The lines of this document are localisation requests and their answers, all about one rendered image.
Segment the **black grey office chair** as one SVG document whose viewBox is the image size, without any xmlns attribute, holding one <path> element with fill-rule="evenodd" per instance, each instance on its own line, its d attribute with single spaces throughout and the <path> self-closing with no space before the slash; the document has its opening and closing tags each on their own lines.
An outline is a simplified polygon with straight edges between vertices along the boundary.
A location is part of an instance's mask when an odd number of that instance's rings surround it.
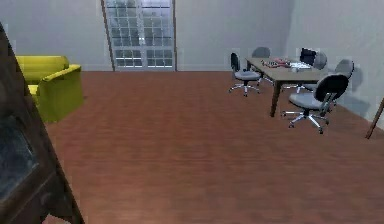
<svg viewBox="0 0 384 224">
<path fill-rule="evenodd" d="M 323 133 L 323 127 L 317 119 L 329 124 L 326 114 L 330 111 L 331 104 L 340 98 L 349 85 L 349 78 L 342 74 L 329 74 L 321 78 L 312 93 L 292 93 L 289 96 L 289 102 L 300 108 L 300 111 L 282 111 L 281 115 L 285 117 L 289 114 L 296 114 L 296 117 L 289 122 L 289 128 L 294 128 L 300 120 L 310 120 Z"/>
<path fill-rule="evenodd" d="M 312 67 L 318 70 L 322 70 L 327 65 L 327 56 L 322 51 L 316 51 L 316 52 L 317 52 L 316 58 L 314 61 L 314 65 Z M 302 89 L 304 89 L 303 85 L 304 84 L 284 86 L 282 91 L 284 91 L 285 89 L 295 88 L 296 92 L 299 93 Z"/>
<path fill-rule="evenodd" d="M 354 72 L 354 62 L 350 59 L 342 59 L 336 66 L 335 69 L 329 70 L 328 74 L 337 74 L 342 73 L 345 75 L 348 79 L 352 76 Z M 316 87 L 316 84 L 304 84 L 304 89 L 313 91 Z"/>
<path fill-rule="evenodd" d="M 244 90 L 243 95 L 245 97 L 248 96 L 249 89 L 254 89 L 257 93 L 260 92 L 257 87 L 250 85 L 250 82 L 256 81 L 257 83 L 260 83 L 261 75 L 251 70 L 241 69 L 239 57 L 235 52 L 230 54 L 230 66 L 232 69 L 232 77 L 239 80 L 239 83 L 230 87 L 228 89 L 229 93 L 238 88 L 242 88 Z"/>
<path fill-rule="evenodd" d="M 271 51 L 268 47 L 257 47 L 252 52 L 253 58 L 269 58 L 271 55 Z"/>
</svg>

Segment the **glass paned room door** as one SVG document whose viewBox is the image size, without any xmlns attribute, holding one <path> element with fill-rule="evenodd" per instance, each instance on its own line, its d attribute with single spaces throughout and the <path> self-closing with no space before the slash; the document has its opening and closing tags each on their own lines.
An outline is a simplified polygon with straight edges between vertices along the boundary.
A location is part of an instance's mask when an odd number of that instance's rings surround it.
<svg viewBox="0 0 384 224">
<path fill-rule="evenodd" d="M 101 0 L 114 71 L 175 71 L 175 0 Z"/>
</svg>

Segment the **brown wooden table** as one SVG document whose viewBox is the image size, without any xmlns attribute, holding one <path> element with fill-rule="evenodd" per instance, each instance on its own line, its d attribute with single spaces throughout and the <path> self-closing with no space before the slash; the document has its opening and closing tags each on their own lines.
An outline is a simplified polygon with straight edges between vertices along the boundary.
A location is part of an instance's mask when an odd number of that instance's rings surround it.
<svg viewBox="0 0 384 224">
<path fill-rule="evenodd" d="M 271 58 L 246 58 L 247 68 L 252 66 L 256 67 L 262 76 L 268 77 L 273 81 L 273 95 L 269 115 L 275 116 L 279 95 L 281 88 L 286 84 L 315 84 L 323 75 L 326 74 L 325 70 L 318 70 L 316 68 L 304 69 L 298 72 L 293 72 L 291 68 L 277 67 L 270 68 L 263 65 L 263 62 L 269 62 Z"/>
</svg>

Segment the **black laptop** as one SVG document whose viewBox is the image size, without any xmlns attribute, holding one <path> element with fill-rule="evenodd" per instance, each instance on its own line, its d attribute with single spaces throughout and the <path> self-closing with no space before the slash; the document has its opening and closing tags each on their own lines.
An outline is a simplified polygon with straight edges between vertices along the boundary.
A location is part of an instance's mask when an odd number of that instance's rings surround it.
<svg viewBox="0 0 384 224">
<path fill-rule="evenodd" d="M 298 61 L 291 61 L 289 65 L 297 69 L 310 69 L 314 65 L 317 52 L 311 49 L 302 48 Z"/>
</svg>

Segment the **yellow sofa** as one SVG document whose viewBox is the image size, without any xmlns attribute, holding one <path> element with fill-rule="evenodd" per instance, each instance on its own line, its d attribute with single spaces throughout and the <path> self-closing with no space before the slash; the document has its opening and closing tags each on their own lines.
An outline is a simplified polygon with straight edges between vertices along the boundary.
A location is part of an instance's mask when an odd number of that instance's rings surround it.
<svg viewBox="0 0 384 224">
<path fill-rule="evenodd" d="M 58 122 L 84 102 L 81 66 L 66 56 L 16 57 L 43 122 Z"/>
</svg>

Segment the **dark brown glass-front cabinet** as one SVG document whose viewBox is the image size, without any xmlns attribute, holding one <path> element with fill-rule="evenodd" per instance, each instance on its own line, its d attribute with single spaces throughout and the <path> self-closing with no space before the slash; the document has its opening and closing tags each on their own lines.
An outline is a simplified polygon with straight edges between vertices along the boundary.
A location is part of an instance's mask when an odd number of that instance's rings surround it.
<svg viewBox="0 0 384 224">
<path fill-rule="evenodd" d="M 0 23 L 0 224 L 85 224 Z"/>
</svg>

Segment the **brown wooden furniture leg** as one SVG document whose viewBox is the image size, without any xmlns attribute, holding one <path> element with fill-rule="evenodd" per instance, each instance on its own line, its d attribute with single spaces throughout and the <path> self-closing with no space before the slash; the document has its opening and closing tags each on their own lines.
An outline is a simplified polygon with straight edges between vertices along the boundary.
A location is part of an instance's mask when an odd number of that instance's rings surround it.
<svg viewBox="0 0 384 224">
<path fill-rule="evenodd" d="M 372 121 L 366 135 L 365 135 L 366 139 L 370 139 L 370 137 L 373 133 L 373 130 L 375 129 L 376 124 L 377 124 L 383 110 L 384 110 L 384 97 L 382 98 L 380 105 L 378 107 L 378 110 L 376 111 L 376 114 L 374 116 L 374 119 L 373 119 L 373 121 Z"/>
</svg>

